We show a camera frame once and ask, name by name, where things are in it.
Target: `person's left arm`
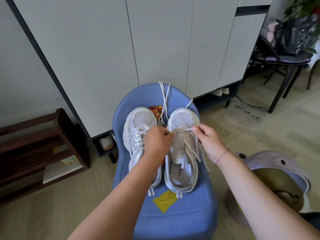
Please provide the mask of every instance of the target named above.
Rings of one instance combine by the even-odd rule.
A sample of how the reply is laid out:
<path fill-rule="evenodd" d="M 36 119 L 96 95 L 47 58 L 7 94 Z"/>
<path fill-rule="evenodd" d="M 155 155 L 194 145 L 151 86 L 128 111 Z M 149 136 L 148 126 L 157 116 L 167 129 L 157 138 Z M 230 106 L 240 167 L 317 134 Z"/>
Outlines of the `person's left arm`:
<path fill-rule="evenodd" d="M 74 230 L 68 240 L 131 239 L 143 201 L 174 134 L 154 126 L 145 137 L 145 153 L 127 176 Z"/>

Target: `bracelet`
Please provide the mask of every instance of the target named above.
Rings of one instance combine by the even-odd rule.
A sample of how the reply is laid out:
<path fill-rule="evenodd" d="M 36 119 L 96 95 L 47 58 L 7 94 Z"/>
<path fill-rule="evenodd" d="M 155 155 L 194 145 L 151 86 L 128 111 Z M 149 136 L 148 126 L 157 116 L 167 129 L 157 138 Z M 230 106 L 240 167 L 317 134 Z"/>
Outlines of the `bracelet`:
<path fill-rule="evenodd" d="M 230 151 L 230 149 L 227 149 L 227 150 L 222 154 L 222 156 L 215 162 L 215 164 L 214 164 L 215 167 L 218 167 L 218 165 L 217 165 L 218 161 L 219 161 L 228 151 Z"/>

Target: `chair seat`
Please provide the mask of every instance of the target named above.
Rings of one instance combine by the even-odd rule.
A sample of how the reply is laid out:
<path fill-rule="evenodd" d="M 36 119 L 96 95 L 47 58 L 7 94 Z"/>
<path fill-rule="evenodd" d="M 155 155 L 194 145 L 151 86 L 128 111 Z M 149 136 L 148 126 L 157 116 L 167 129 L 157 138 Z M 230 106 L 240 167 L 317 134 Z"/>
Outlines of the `chair seat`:
<path fill-rule="evenodd" d="M 121 154 L 113 188 L 129 171 L 129 152 Z M 198 166 L 199 175 L 194 190 L 183 194 L 183 198 L 178 199 L 165 213 L 152 201 L 168 190 L 163 176 L 165 167 L 162 166 L 162 181 L 154 189 L 154 196 L 146 194 L 133 239 L 211 239 L 218 225 L 217 199 L 205 166 L 202 163 Z"/>
<path fill-rule="evenodd" d="M 264 61 L 265 63 L 270 64 L 277 64 L 277 59 L 275 56 L 266 56 L 263 57 L 262 53 L 254 52 L 253 56 L 254 59 Z M 302 65 L 307 64 L 310 62 L 312 54 L 309 52 L 300 52 L 295 56 L 279 56 L 281 63 L 284 65 Z"/>

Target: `purple cat litter box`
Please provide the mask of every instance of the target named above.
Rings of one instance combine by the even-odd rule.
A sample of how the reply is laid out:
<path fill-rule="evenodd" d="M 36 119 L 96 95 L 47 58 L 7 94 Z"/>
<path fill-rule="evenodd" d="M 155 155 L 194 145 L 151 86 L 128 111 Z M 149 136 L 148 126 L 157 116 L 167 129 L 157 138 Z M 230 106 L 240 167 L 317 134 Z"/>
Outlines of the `purple cat litter box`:
<path fill-rule="evenodd" d="M 248 156 L 237 152 L 246 165 L 287 205 L 298 213 L 310 211 L 307 193 L 311 185 L 304 170 L 282 152 L 262 151 Z M 230 189 L 225 195 L 230 215 L 241 225 L 250 227 Z"/>

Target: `white cabinet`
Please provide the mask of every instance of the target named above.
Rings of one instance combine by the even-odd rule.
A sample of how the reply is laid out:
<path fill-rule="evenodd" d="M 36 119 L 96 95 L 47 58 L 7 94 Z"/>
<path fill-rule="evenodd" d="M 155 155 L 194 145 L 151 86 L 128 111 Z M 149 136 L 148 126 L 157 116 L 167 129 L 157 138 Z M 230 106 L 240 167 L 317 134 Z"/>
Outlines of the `white cabinet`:
<path fill-rule="evenodd" d="M 89 135 L 111 130 L 138 86 L 126 0 L 13 1 Z"/>
<path fill-rule="evenodd" d="M 186 94 L 217 88 L 238 0 L 194 0 Z"/>
<path fill-rule="evenodd" d="M 242 79 L 265 16 L 256 14 L 234 18 L 218 88 Z"/>
<path fill-rule="evenodd" d="M 139 85 L 186 91 L 193 0 L 127 0 Z"/>
<path fill-rule="evenodd" d="M 271 5 L 272 0 L 239 0 L 238 7 Z"/>

